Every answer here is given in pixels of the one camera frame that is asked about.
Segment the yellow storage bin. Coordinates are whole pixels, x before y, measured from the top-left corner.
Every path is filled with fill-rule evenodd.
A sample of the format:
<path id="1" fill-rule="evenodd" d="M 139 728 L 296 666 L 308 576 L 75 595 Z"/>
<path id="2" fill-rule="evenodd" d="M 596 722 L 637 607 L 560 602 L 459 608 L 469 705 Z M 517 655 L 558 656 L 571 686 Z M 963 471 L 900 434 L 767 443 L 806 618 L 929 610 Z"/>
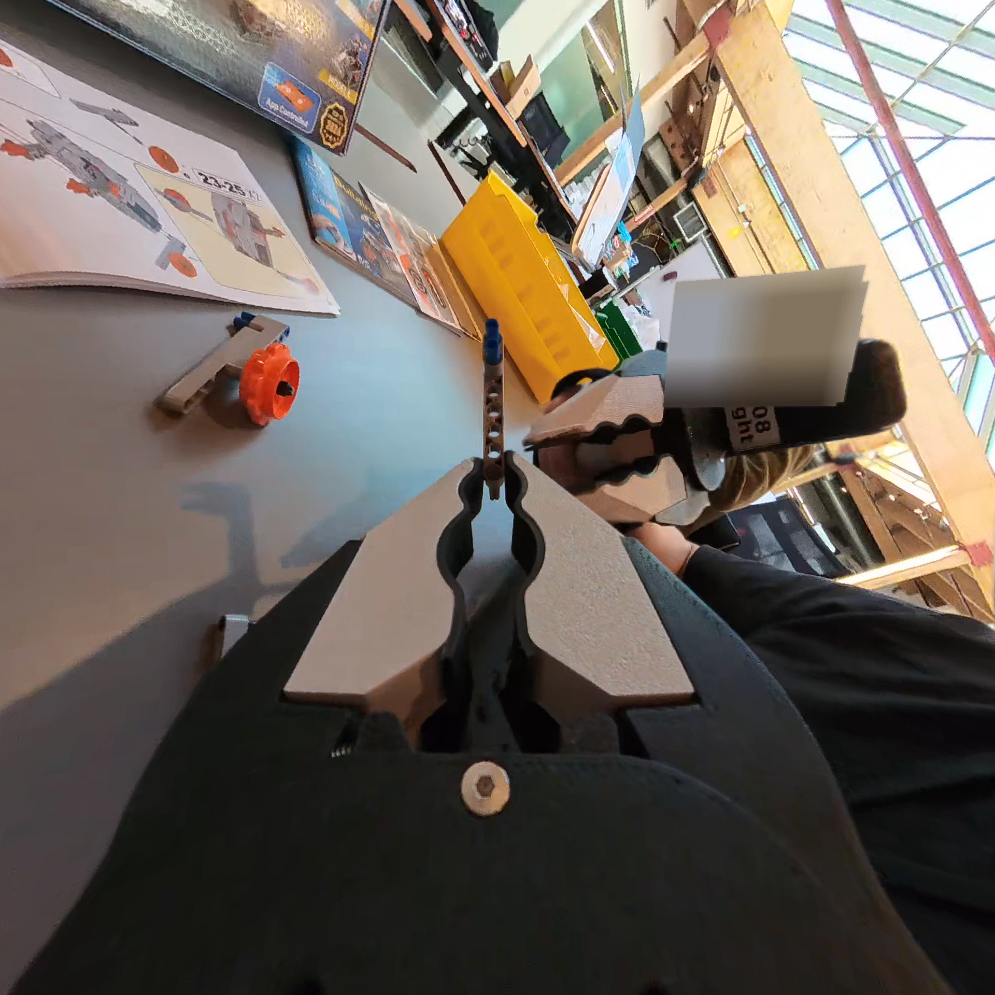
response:
<path id="1" fill-rule="evenodd" d="M 535 212 L 490 172 L 442 235 L 485 317 L 539 403 L 567 374 L 619 358 Z"/>

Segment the colourful printed booklet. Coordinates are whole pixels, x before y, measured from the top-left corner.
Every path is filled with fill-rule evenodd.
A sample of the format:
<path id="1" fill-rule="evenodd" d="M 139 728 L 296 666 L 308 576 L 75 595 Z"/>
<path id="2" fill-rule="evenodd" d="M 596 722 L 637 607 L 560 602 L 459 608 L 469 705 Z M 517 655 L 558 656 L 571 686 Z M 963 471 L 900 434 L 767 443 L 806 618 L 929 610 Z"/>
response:
<path id="1" fill-rule="evenodd" d="M 422 317 L 475 342 L 486 319 L 439 239 L 297 137 L 288 147 L 317 246 Z"/>

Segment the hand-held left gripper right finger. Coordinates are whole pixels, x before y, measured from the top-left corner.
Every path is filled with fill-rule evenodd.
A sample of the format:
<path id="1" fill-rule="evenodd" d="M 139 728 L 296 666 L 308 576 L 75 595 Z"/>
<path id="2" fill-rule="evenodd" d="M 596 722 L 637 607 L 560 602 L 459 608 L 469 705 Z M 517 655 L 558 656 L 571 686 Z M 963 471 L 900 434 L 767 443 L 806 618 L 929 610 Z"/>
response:
<path id="1" fill-rule="evenodd" d="M 599 716 L 695 704 L 622 533 L 517 453 L 504 456 L 515 596 L 504 710 L 525 740 Z"/>

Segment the green plastic bin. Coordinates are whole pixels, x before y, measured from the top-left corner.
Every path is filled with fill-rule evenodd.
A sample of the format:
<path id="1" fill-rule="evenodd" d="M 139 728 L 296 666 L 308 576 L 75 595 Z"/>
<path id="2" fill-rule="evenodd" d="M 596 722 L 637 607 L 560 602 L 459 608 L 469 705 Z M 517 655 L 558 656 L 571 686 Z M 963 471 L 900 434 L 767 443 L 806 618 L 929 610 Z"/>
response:
<path id="1" fill-rule="evenodd" d="M 607 342 L 612 346 L 619 362 L 644 351 L 644 346 L 623 315 L 619 305 L 608 302 L 594 312 Z"/>

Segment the grey angled beam blue pins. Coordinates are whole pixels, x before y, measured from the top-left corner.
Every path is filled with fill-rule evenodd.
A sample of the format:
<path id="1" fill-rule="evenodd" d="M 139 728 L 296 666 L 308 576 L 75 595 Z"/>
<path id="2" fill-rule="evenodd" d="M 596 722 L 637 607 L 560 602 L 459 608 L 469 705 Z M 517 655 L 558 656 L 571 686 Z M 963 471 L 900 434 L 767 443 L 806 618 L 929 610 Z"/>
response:
<path id="1" fill-rule="evenodd" d="M 482 387 L 482 472 L 497 501 L 504 486 L 504 337 L 494 318 L 486 320 L 482 338 Z"/>

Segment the open instruction booklet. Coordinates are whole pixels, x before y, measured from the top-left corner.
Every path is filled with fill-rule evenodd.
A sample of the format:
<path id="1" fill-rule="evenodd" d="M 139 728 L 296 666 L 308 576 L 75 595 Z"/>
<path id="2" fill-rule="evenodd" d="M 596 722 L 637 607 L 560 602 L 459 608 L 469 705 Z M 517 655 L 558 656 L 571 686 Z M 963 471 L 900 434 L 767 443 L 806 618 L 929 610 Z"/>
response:
<path id="1" fill-rule="evenodd" d="M 233 149 L 1 42 L 2 289 L 98 287 L 336 317 Z"/>

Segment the printed toy box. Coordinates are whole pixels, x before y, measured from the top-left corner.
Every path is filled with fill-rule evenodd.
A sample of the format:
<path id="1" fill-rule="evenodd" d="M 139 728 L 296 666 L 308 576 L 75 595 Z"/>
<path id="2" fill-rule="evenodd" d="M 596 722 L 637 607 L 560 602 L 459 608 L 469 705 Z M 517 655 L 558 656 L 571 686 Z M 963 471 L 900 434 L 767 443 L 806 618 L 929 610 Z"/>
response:
<path id="1" fill-rule="evenodd" d="M 336 155 L 391 1 L 57 1 L 56 6 Z"/>

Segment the person's right forearm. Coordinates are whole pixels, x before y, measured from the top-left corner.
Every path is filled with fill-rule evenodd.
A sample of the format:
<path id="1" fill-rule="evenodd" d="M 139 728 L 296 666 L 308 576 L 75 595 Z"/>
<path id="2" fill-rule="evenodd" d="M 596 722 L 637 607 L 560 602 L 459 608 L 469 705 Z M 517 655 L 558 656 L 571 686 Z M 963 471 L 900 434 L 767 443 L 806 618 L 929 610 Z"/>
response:
<path id="1" fill-rule="evenodd" d="M 624 529 L 624 534 L 638 541 L 678 578 L 684 577 L 691 559 L 700 548 L 677 527 L 653 521 Z"/>

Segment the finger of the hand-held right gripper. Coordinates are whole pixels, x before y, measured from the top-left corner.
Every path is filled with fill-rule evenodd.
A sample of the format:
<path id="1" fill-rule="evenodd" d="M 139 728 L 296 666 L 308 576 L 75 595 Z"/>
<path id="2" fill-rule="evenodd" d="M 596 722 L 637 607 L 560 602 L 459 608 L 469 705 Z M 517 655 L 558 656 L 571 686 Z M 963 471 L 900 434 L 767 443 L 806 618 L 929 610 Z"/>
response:
<path id="1" fill-rule="evenodd" d="M 535 465 L 616 527 L 690 524 L 690 490 L 671 456 L 651 443 L 566 443 L 538 448 Z"/>
<path id="2" fill-rule="evenodd" d="M 612 442 L 629 429 L 651 429 L 665 416 L 664 381 L 659 375 L 609 375 L 585 384 L 554 410 L 542 414 L 524 437 L 533 450 Z"/>

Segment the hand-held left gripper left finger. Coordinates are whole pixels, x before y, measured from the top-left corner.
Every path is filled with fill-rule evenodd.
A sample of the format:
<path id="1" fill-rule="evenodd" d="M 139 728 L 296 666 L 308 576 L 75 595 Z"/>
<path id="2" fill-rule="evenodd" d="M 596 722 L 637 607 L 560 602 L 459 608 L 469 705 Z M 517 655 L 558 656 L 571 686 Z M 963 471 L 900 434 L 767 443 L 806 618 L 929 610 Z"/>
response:
<path id="1" fill-rule="evenodd" d="M 482 459 L 466 459 L 367 532 L 283 686 L 289 701 L 391 714 L 422 744 L 425 722 L 458 694 L 458 575 L 483 489 Z"/>

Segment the orange wheel beam assembly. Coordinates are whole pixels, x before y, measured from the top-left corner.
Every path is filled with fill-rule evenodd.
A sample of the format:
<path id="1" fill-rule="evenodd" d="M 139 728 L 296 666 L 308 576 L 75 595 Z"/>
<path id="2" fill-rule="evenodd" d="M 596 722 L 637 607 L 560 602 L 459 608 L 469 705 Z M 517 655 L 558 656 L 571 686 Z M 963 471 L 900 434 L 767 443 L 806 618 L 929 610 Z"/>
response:
<path id="1" fill-rule="evenodd" d="M 157 399 L 165 413 L 185 415 L 223 379 L 238 385 L 238 399 L 250 421 L 260 427 L 285 418 L 300 390 L 301 368 L 292 356 L 290 327 L 242 311 L 232 318 L 228 336 L 170 385 Z"/>

